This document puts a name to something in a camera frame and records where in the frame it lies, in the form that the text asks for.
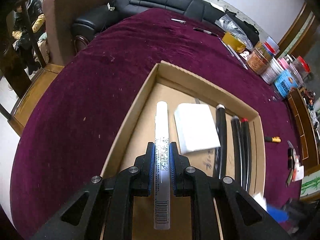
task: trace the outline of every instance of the silver bolt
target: silver bolt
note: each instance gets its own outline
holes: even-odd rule
[[[91,178],[91,182],[92,182],[92,183],[98,183],[100,180],[101,180],[101,177],[100,177],[100,176],[93,176],[93,177]]]
[[[231,184],[231,183],[232,183],[232,178],[230,178],[230,177],[224,177],[224,178],[223,178],[223,182],[224,182],[224,183],[227,183],[227,184]]]
[[[196,168],[195,167],[192,167],[192,166],[189,166],[189,167],[186,167],[186,171],[188,173],[194,173],[196,171]]]
[[[129,172],[130,172],[130,173],[136,173],[136,172],[138,172],[138,171],[139,171],[139,168],[136,167],[136,166],[132,166],[132,167],[129,168]]]

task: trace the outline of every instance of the cardboard box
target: cardboard box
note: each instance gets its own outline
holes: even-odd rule
[[[158,101],[168,104],[169,141],[179,141],[174,111],[180,103],[208,104],[215,120],[218,104],[226,108],[227,172],[234,178],[234,152],[231,118],[237,115],[249,121],[252,149],[250,195],[262,193],[265,183],[265,148],[261,119],[257,111],[224,89],[178,66],[161,61],[156,64],[133,101],[109,151],[101,176],[109,178],[132,166],[135,158],[145,154],[148,142],[155,141],[155,115]],[[214,158],[208,152],[189,154],[191,166],[211,176]],[[133,207],[132,239],[192,239],[189,197],[171,196],[170,230],[153,229],[153,195],[135,197]]]

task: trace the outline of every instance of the yellow and black tool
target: yellow and black tool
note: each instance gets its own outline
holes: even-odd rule
[[[265,136],[265,137],[264,137],[264,141],[265,141],[265,142],[276,142],[276,143],[279,143],[279,142],[281,142],[281,139],[280,139],[279,136],[277,136],[277,137],[268,137],[268,136]]]

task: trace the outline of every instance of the white sponge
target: white sponge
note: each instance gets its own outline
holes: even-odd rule
[[[208,105],[182,103],[174,112],[174,119],[182,155],[220,147]]]

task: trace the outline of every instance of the black pen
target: black pen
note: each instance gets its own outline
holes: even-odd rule
[[[200,28],[193,28],[193,29],[194,29],[195,31],[197,31],[197,32],[207,33],[207,34],[209,34],[209,35],[213,35],[213,36],[218,37],[218,35],[217,35],[216,33],[212,33],[212,32],[209,32],[209,31],[200,29]]]

